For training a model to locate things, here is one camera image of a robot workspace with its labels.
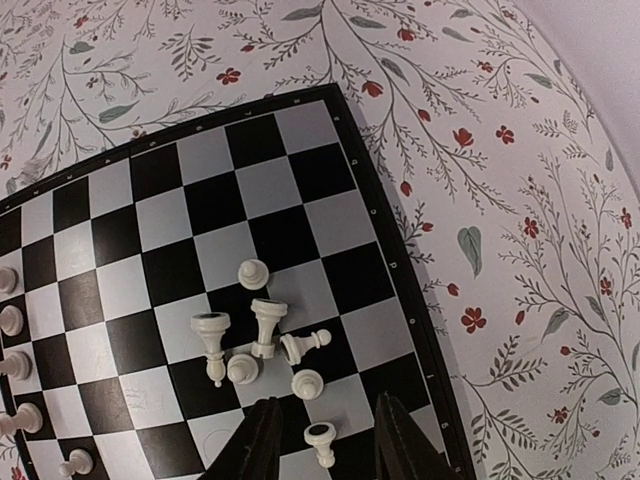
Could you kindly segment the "white pawn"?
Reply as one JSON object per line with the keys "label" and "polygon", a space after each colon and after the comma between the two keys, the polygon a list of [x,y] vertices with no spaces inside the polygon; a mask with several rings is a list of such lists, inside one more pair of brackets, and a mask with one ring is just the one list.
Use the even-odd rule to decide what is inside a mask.
{"label": "white pawn", "polygon": [[335,454],[331,443],[337,437],[337,430],[330,422],[317,422],[304,430],[305,442],[315,449],[320,466],[329,469],[335,464]]}

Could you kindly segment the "white queen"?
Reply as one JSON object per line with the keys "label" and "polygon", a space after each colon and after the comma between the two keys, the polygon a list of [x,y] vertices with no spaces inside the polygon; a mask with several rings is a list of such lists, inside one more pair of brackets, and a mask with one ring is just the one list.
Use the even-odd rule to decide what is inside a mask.
{"label": "white queen", "polygon": [[206,374],[216,388],[221,388],[226,377],[222,337],[231,326],[231,319],[224,312],[209,312],[193,315],[191,329],[205,346]]}

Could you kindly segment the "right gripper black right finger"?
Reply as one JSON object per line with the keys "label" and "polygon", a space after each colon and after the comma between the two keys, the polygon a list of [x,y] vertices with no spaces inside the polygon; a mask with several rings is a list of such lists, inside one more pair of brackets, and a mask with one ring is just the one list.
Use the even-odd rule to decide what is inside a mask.
{"label": "right gripper black right finger", "polygon": [[438,453],[400,400],[378,396],[374,420],[375,469],[378,479],[461,479]]}

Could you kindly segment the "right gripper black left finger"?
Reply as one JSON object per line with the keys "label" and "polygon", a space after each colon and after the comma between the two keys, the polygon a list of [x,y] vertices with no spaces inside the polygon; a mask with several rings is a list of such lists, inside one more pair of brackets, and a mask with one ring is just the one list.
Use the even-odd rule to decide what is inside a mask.
{"label": "right gripper black left finger", "polygon": [[281,408],[276,397],[258,400],[199,480],[279,478]]}

